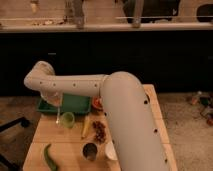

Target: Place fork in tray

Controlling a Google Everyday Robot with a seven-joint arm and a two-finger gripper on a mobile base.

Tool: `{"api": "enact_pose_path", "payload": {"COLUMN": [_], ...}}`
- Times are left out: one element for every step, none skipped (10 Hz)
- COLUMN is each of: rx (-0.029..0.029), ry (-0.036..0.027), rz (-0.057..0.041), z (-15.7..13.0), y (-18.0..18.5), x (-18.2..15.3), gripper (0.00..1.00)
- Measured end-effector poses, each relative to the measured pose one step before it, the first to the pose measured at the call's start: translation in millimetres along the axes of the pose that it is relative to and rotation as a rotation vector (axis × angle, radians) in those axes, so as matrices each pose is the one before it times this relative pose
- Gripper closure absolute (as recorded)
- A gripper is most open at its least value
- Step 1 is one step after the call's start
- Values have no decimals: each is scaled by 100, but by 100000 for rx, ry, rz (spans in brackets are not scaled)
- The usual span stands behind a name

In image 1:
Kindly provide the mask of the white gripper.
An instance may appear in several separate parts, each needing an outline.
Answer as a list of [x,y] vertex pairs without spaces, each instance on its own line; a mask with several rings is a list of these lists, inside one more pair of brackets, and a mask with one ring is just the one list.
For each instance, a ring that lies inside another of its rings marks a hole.
[[42,92],[41,97],[48,104],[51,104],[55,107],[60,107],[62,105],[63,95],[58,92]]

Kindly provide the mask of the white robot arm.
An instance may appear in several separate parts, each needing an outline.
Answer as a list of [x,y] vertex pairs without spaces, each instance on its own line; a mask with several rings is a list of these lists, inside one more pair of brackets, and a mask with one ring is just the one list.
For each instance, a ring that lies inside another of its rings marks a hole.
[[49,63],[39,61],[24,85],[45,99],[54,93],[99,97],[121,170],[170,171],[148,97],[133,74],[57,76]]

